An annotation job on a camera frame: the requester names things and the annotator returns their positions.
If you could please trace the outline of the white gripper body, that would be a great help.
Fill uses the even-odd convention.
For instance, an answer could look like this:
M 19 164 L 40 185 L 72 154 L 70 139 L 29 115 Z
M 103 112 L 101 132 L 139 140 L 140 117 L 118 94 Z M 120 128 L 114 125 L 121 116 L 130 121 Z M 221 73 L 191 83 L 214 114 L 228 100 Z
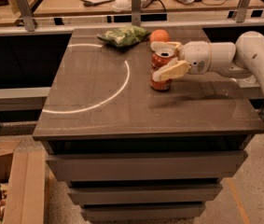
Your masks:
M 211 63 L 210 45 L 204 41 L 190 41 L 182 47 L 179 58 L 189 63 L 188 72 L 191 75 L 204 74 Z

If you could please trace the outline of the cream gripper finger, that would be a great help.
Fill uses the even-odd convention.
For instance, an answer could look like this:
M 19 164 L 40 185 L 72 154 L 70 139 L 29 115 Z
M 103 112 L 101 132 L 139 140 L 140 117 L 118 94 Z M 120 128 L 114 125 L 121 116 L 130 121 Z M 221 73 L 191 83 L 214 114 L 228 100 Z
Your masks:
M 189 70 L 189 63 L 185 60 L 169 62 L 152 74 L 152 80 L 159 82 L 183 77 Z
M 159 56 L 175 56 L 179 54 L 182 44 L 180 42 L 160 42 L 154 41 L 150 48 Z

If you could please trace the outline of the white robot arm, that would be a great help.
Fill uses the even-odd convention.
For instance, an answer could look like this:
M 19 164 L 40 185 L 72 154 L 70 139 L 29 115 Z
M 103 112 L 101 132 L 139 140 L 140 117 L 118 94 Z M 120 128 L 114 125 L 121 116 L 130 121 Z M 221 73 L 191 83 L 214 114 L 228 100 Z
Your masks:
M 153 41 L 150 48 L 153 83 L 215 72 L 222 77 L 253 76 L 264 94 L 264 35 L 258 32 L 246 32 L 234 43 Z

